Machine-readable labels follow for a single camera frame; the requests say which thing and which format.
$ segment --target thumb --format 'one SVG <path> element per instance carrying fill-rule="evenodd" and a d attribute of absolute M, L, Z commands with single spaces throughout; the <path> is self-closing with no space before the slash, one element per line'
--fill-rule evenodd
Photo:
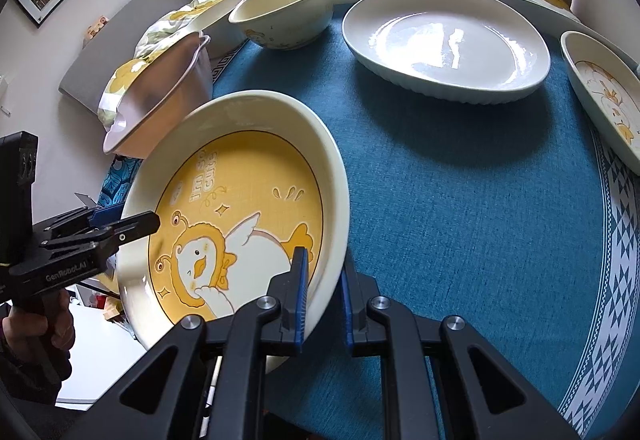
<path fill-rule="evenodd" d="M 44 335 L 48 326 L 44 315 L 30 313 L 12 313 L 2 321 L 4 337 L 8 341 Z"/>

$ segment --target black sleeve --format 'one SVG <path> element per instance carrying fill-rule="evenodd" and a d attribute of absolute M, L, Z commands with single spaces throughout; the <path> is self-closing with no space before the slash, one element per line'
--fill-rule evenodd
<path fill-rule="evenodd" d="M 6 303 L 0 306 L 0 322 L 7 317 L 10 308 Z M 4 340 L 1 326 L 0 378 L 12 397 L 41 404 L 55 404 L 62 387 L 60 383 L 51 384 L 45 378 L 41 367 L 16 359 Z"/>

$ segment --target blue tablecloth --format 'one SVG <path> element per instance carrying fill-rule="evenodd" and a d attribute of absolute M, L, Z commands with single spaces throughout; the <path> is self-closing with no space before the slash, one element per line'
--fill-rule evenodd
<path fill-rule="evenodd" d="M 366 70 L 342 40 L 345 12 L 299 50 L 247 43 L 214 96 L 275 90 L 313 109 L 346 166 L 357 269 L 417 314 L 463 315 L 594 438 L 640 380 L 640 194 L 583 113 L 558 42 L 546 38 L 537 92 L 470 106 Z M 137 165 L 114 163 L 103 204 L 126 195 Z M 378 361 L 349 358 L 343 335 L 334 297 L 303 354 L 268 375 L 266 407 L 330 439 L 381 438 Z"/>

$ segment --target person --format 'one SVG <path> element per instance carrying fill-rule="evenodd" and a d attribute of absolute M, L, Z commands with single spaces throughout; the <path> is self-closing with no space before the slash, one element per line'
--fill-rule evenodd
<path fill-rule="evenodd" d="M 69 293 L 61 290 L 51 344 L 63 355 L 52 359 L 58 373 L 70 373 L 69 350 L 76 341 L 74 318 L 69 311 Z M 56 440 L 78 418 L 79 411 L 55 407 L 61 383 L 51 384 L 38 364 L 28 338 L 47 332 L 42 315 L 27 313 L 16 306 L 0 306 L 0 380 L 14 406 L 43 440 Z"/>

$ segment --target finger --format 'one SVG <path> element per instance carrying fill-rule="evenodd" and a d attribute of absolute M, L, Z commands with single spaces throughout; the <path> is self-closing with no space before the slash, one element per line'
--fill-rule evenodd
<path fill-rule="evenodd" d="M 47 318 L 44 315 L 12 313 L 2 321 L 4 336 L 8 340 L 41 336 L 47 331 Z"/>
<path fill-rule="evenodd" d="M 60 350 L 70 350 L 76 342 L 76 331 L 73 327 L 69 328 L 63 336 L 53 335 L 51 344 Z"/>
<path fill-rule="evenodd" d="M 66 310 L 69 308 L 69 301 L 71 301 L 71 295 L 67 289 L 62 289 L 60 291 L 60 308 Z"/>
<path fill-rule="evenodd" d="M 71 312 L 65 310 L 58 314 L 56 319 L 56 325 L 54 327 L 55 335 L 62 337 L 69 328 L 71 328 L 74 324 L 74 317 L 71 315 Z"/>

